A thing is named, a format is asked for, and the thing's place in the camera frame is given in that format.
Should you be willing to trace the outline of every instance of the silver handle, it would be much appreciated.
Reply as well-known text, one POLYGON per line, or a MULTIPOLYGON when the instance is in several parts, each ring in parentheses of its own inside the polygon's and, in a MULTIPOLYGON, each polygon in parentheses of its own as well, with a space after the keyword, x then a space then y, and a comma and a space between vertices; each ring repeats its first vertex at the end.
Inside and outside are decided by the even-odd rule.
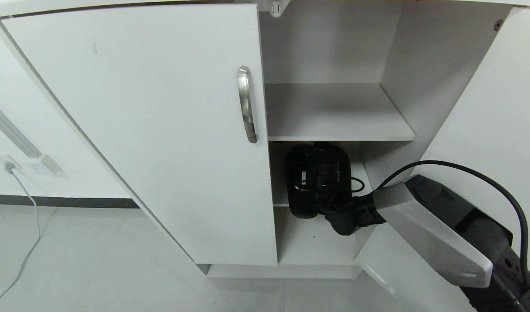
POLYGON ((257 143, 257 134, 255 134, 253 125, 252 101, 249 96, 249 68, 247 66, 241 66, 238 69, 238 92, 245 134, 250 143, 257 143))

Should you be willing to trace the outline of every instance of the black baseboard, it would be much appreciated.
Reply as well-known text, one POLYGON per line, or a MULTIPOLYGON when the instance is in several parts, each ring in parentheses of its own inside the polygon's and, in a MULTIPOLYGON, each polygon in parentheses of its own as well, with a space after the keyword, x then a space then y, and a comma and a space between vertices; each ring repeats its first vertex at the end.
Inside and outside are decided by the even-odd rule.
MULTIPOLYGON (((133 208, 140 209, 130 198, 67 198, 67 197, 37 197, 38 206, 45 207, 74 207, 74 208, 133 208)), ((26 196, 0 195, 0 205, 32 205, 26 196)))

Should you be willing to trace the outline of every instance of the cabinet side panel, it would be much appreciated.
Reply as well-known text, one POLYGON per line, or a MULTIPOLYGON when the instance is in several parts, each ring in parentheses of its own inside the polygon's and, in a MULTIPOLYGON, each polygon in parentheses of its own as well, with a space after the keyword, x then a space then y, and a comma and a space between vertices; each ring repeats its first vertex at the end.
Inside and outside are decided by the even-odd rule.
POLYGON ((421 158, 497 35, 495 22, 510 9, 494 3, 406 2, 380 84, 415 140, 363 145, 372 187, 421 158))

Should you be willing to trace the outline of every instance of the floor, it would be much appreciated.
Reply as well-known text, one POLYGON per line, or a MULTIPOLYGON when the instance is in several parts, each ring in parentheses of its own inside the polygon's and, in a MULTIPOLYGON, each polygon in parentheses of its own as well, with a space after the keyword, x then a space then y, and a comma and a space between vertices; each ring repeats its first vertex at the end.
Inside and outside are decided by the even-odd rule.
MULTIPOLYGON (((356 280, 211 279, 139 209, 40 207, 43 236, 0 312, 399 311, 356 280)), ((0 294, 36 239, 33 207, 0 205, 0 294)))

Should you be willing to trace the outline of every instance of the open cabinet door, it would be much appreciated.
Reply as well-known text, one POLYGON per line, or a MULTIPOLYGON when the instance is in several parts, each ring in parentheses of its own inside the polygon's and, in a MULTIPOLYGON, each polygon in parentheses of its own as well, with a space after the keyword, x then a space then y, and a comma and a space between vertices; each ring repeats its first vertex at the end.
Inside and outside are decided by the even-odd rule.
POLYGON ((1 23, 196 263, 277 264, 255 4, 113 7, 1 23), (239 81, 243 65, 249 79, 239 81), (253 113, 243 118, 248 96, 253 113), (245 129, 251 117, 256 143, 245 129))
MULTIPOLYGON (((525 210, 530 234, 529 8, 511 10, 426 159, 469 166, 499 182, 525 210)), ((519 254, 517 216, 492 186, 441 166, 418 166, 413 174, 441 182, 511 230, 519 254)), ((459 288, 436 274, 387 224, 371 235, 357 261, 410 311, 474 311, 459 288)))

